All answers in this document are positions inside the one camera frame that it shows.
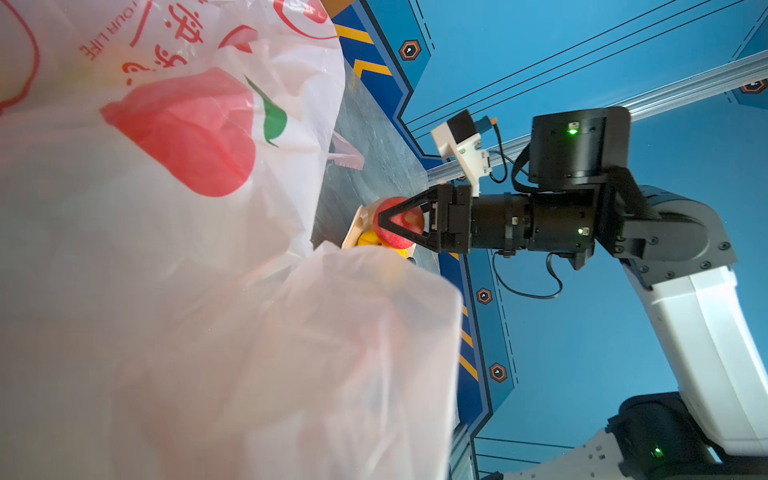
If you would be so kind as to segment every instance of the red apple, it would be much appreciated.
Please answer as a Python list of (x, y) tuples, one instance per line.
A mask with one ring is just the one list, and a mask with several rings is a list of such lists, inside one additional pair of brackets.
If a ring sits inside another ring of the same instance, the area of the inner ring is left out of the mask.
[(141, 85), (101, 116), (200, 195), (231, 194), (253, 170), (253, 92), (220, 68)]
[[(373, 229), (376, 231), (376, 235), (379, 239), (386, 243), (388, 246), (396, 249), (410, 248), (413, 245), (411, 240), (401, 237), (389, 230), (384, 230), (379, 226), (379, 214), (384, 210), (400, 205), (402, 202), (408, 200), (406, 197), (392, 197), (384, 200), (379, 208), (376, 209), (376, 214), (373, 216)], [(414, 233), (424, 233), (424, 213), (421, 208), (415, 207), (411, 210), (403, 212), (402, 214), (392, 217), (392, 223), (405, 227)]]

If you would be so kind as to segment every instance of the red line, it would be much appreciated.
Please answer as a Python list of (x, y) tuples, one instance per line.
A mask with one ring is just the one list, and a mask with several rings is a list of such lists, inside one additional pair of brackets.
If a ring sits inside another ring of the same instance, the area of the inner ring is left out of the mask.
[(148, 0), (147, 4), (144, 6), (144, 13), (141, 14), (141, 22), (139, 22), (139, 28), (136, 31), (134, 40), (129, 44), (132, 48), (136, 46), (136, 42), (139, 41), (139, 37), (141, 37), (141, 31), (144, 30), (144, 24), (147, 23), (147, 17), (149, 16), (149, 9), (151, 7), (152, 7), (152, 0)]
[(25, 22), (22, 16), (18, 14), (16, 9), (11, 6), (8, 0), (0, 0), (0, 2), (2, 2), (2, 4), (5, 5), (6, 7), (8, 7), (8, 10), (10, 10), (11, 13), (18, 19), (19, 23), (22, 24), (22, 27), (27, 32), (27, 35), (29, 35), (29, 39), (32, 41), (32, 51), (34, 52), (34, 55), (35, 55), (35, 59), (32, 63), (32, 73), (29, 75), (29, 78), (27, 78), (27, 81), (24, 83), (24, 87), (22, 88), (22, 91), (13, 98), (0, 101), (0, 114), (2, 114), (2, 111), (4, 108), (8, 108), (12, 105), (16, 105), (18, 102), (24, 100), (29, 94), (29, 89), (32, 86), (32, 82), (34, 81), (35, 76), (37, 76), (38, 74), (38, 69), (40, 68), (40, 48), (38, 47), (38, 41), (35, 39), (35, 36), (32, 34), (32, 30), (29, 29), (27, 22)]
[(299, 30), (291, 21), (286, 17), (285, 12), (283, 12), (283, 8), (285, 8), (285, 0), (274, 0), (272, 6), (275, 8), (275, 12), (277, 12), (277, 16), (280, 17), (280, 20), (283, 21), (286, 25), (288, 25), (291, 30), (293, 30), (296, 33), (299, 33), (301, 35), (304, 35), (307, 38), (314, 38), (315, 40), (330, 40), (331, 38), (338, 38), (338, 35), (334, 35), (333, 37), (313, 37), (312, 35), (307, 35), (303, 31)]

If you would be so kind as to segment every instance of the yellow chevron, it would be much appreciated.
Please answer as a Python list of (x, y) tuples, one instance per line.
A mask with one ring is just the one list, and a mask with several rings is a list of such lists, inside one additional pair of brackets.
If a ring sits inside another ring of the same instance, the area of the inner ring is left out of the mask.
[(365, 60), (355, 60), (354, 70), (358, 77), (362, 77), (362, 73), (366, 70), (372, 71), (373, 73), (380, 73), (382, 75), (389, 75), (390, 77), (392, 76), (392, 72), (389, 71), (386, 65), (379, 65)]
[(354, 28), (336, 25), (336, 33), (339, 34), (339, 37), (351, 38), (352, 40), (361, 41), (362, 43), (370, 43), (373, 45), (373, 40), (371, 40), (371, 36), (368, 35), (367, 31), (355, 30)]
[(469, 345), (472, 348), (475, 348), (475, 346), (472, 344), (472, 337), (467, 335), (467, 332), (465, 332), (464, 330), (462, 330), (462, 338), (464, 339), (465, 342), (467, 342), (467, 345)]
[(467, 359), (464, 358), (464, 356), (459, 355), (458, 356), (458, 362), (462, 364), (462, 366), (467, 369), (467, 372), (469, 372), (469, 375), (475, 377), (475, 380), (478, 379), (478, 371), (475, 370), (475, 367), (470, 365), (469, 362), (467, 362)]

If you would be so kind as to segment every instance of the hexagon logo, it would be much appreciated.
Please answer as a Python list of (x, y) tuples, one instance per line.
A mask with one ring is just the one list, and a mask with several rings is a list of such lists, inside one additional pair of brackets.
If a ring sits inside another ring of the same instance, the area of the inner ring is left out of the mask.
[(416, 60), (416, 57), (422, 52), (422, 45), (418, 40), (406, 40), (402, 43), (399, 52), (403, 61)]
[(483, 305), (488, 305), (491, 300), (493, 300), (493, 295), (491, 295), (491, 290), (488, 290), (487, 288), (481, 288), (478, 290), (478, 301), (482, 303)]
[(499, 365), (498, 363), (494, 363), (493, 365), (491, 365), (490, 370), (491, 370), (491, 378), (499, 383), (504, 382), (508, 378), (507, 369)]
[(741, 88), (741, 93), (743, 94), (760, 94), (765, 91), (765, 89), (768, 88), (768, 80), (759, 80), (754, 83), (744, 85)]

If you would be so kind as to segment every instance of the plastic bag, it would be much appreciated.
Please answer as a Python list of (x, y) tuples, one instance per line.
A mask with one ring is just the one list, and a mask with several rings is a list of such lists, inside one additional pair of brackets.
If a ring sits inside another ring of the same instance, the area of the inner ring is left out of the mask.
[(444, 478), (458, 292), (310, 243), (344, 79), (320, 3), (0, 26), (3, 478)]

